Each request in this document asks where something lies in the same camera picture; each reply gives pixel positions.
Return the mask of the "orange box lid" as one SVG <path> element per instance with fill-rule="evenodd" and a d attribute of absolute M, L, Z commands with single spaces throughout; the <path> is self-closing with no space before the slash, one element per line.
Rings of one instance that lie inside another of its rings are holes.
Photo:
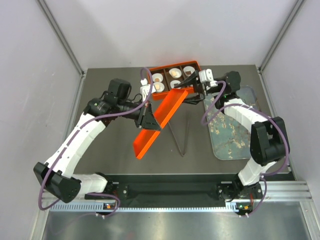
<path fill-rule="evenodd" d="M 133 142 L 133 149 L 137 159 L 140 160 L 144 157 L 148 149 L 159 136 L 160 131 L 167 125 L 187 95 L 188 91 L 184 89 L 175 88 L 169 91 L 154 113 L 155 119 L 159 123 L 161 129 L 142 129 Z"/>

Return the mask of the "metal tongs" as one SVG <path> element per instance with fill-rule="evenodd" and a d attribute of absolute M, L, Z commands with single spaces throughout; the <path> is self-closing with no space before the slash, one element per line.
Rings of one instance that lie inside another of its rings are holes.
<path fill-rule="evenodd" d="M 173 137 L 174 143 L 177 147 L 179 155 L 183 158 L 185 157 L 188 150 L 188 140 L 189 140 L 189 132 L 190 132 L 190 118 L 186 119 L 185 128 L 184 128 L 184 136 L 178 136 L 178 133 L 174 131 L 173 125 L 171 122 L 168 122 L 168 127 L 170 133 Z"/>

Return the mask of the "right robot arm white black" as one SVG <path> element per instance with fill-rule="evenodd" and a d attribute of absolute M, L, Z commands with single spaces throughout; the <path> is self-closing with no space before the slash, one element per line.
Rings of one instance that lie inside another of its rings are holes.
<path fill-rule="evenodd" d="M 281 159 L 287 160 L 290 145 L 285 122 L 281 117 L 270 117 L 247 105 L 237 94 L 241 88 L 241 76 L 237 71 L 229 71 L 215 78 L 211 69 L 194 71 L 173 88 L 193 87 L 195 96 L 186 98 L 186 104 L 196 105 L 209 94 L 215 94 L 213 102 L 205 111 L 202 125 L 208 125 L 218 114 L 224 114 L 248 130 L 250 133 L 250 159 L 231 182 L 229 192 L 220 192 L 223 199 L 245 198 L 268 176 L 268 169 Z"/>

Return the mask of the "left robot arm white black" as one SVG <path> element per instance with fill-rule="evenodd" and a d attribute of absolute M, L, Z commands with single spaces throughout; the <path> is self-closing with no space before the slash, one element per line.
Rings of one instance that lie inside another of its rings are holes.
<path fill-rule="evenodd" d="M 100 97 L 87 103 L 76 126 L 59 149 L 44 163 L 35 164 L 33 172 L 41 191 L 48 191 L 64 203 L 88 193 L 97 193 L 105 199 L 113 194 L 113 185 L 102 174 L 83 176 L 74 175 L 74 171 L 95 138 L 118 117 L 133 120 L 137 128 L 161 130 L 148 101 L 157 87 L 146 79 L 141 80 L 141 84 L 139 101 L 129 99 L 132 86 L 128 81 L 115 78 Z"/>

